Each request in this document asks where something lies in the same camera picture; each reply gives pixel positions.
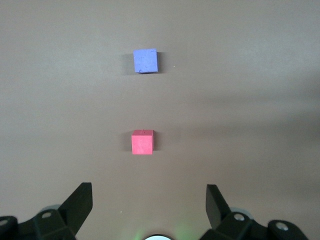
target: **gray surface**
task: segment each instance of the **gray surface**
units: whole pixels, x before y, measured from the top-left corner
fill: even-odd
[[[206,184],[320,235],[320,1],[1,1],[0,215],[94,206],[79,240],[196,240]],[[134,73],[157,48],[160,73]],[[156,131],[152,156],[130,133]]]

